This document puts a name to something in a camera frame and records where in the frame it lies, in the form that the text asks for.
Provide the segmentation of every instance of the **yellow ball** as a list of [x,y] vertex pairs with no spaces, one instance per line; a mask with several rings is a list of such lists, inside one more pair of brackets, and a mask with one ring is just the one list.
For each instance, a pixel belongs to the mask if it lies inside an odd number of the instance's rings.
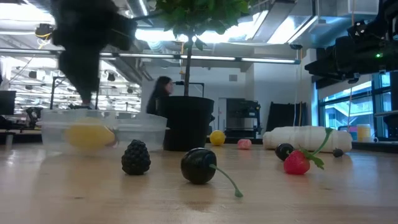
[[225,134],[222,131],[213,131],[210,135],[210,142],[215,146],[222,146],[225,142]]
[[116,137],[101,120],[83,118],[65,131],[65,138],[71,146],[81,151],[98,151],[115,141]]

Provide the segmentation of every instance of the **yellow object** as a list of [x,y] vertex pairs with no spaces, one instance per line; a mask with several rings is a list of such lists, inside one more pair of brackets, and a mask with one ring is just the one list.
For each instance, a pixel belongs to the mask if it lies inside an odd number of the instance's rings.
[[225,134],[222,131],[213,131],[210,135],[210,142],[215,146],[222,146],[225,142]]
[[371,125],[370,124],[359,124],[356,126],[358,132],[359,142],[371,141]]
[[84,151],[97,151],[115,142],[114,133],[96,118],[83,118],[65,131],[65,138],[71,146]]

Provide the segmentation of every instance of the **computer monitor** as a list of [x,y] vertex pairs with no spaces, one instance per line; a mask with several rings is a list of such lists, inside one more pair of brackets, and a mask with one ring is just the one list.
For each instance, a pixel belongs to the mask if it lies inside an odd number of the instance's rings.
[[17,91],[0,91],[0,115],[14,115]]

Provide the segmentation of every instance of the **fake strawberry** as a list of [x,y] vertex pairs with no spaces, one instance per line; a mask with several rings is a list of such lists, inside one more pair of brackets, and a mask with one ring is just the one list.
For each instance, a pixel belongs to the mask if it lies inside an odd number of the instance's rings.
[[308,170],[310,170],[311,165],[310,161],[313,161],[317,167],[324,169],[323,161],[317,157],[315,157],[318,152],[322,150],[322,148],[325,146],[326,142],[329,140],[329,136],[332,133],[333,129],[331,128],[325,128],[326,131],[326,137],[323,140],[323,143],[321,146],[312,154],[309,153],[306,149],[300,147],[300,150],[295,150],[290,155],[288,158],[286,158],[284,162],[284,170],[287,174],[293,174],[293,175],[303,175],[305,174]]

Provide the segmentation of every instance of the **potted plant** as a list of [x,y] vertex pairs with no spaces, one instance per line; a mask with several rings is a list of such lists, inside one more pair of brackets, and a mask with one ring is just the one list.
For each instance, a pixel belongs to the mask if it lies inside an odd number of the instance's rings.
[[223,35],[227,29],[238,25],[238,19],[247,14],[249,0],[157,0],[156,11],[162,11],[164,31],[173,30],[174,36],[188,37],[187,68],[184,96],[170,96],[157,100],[157,112],[168,119],[164,149],[189,151],[203,147],[213,112],[214,101],[189,96],[192,48],[203,50],[206,45],[200,36],[213,30]]

